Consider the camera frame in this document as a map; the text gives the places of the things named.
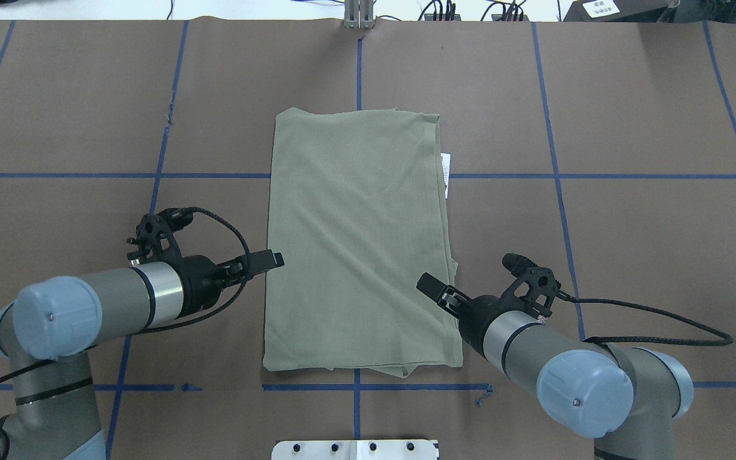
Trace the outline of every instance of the olive green fabric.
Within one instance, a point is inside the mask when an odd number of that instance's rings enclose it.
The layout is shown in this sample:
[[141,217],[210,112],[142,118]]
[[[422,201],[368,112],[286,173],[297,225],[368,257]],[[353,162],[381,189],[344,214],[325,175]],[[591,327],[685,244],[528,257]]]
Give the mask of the olive green fabric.
[[456,321],[417,291],[456,274],[438,116],[284,111],[271,187],[266,369],[461,366]]

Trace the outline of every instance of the white label sticker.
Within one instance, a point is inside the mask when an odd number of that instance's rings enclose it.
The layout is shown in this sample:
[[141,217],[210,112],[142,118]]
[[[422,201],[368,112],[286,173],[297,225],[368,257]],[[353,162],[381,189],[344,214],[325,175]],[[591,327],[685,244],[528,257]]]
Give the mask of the white label sticker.
[[621,12],[613,0],[595,0],[595,2],[584,3],[583,6],[590,17],[607,17]]
[[441,171],[445,175],[445,200],[447,200],[447,180],[450,178],[450,154],[441,154]]

